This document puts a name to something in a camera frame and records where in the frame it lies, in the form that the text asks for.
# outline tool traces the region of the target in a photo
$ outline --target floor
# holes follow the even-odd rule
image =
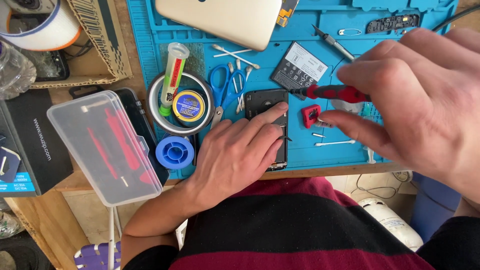
[[[359,175],[327,176],[334,189],[347,193],[355,201],[373,197],[373,195],[357,188]],[[400,217],[409,222],[411,210],[415,202],[416,189],[411,184],[402,184],[391,173],[364,174],[360,177],[359,186],[364,189],[390,186],[398,189],[391,199],[384,202]],[[390,197],[394,191],[390,188],[381,188],[371,191],[372,193]],[[94,191],[69,191],[63,192],[63,196],[72,209],[88,240],[92,244],[108,242],[108,209],[102,204]],[[118,206],[121,227],[124,228],[135,211],[145,201]],[[115,230],[115,241],[119,241],[118,230]]]

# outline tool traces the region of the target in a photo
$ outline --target blue spool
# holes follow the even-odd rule
[[[185,137],[168,136],[156,146],[155,156],[158,162],[168,169],[182,169],[193,160],[195,150]]]

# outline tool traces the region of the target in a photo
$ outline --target multimeter box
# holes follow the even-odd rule
[[[68,150],[47,118],[51,106],[46,88],[0,101],[0,135],[5,137],[0,144],[20,156],[15,179],[0,181],[0,197],[42,195],[73,173]],[[3,171],[8,169],[7,162]]]

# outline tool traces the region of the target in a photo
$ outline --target white tape roll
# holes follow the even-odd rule
[[[82,31],[66,0],[57,0],[55,9],[41,25],[23,33],[8,33],[11,14],[10,6],[0,0],[0,36],[23,49],[63,49],[75,42]]]

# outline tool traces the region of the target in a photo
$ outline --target black stripe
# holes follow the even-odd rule
[[[179,257],[218,251],[411,251],[360,206],[308,194],[229,198],[198,215]]]

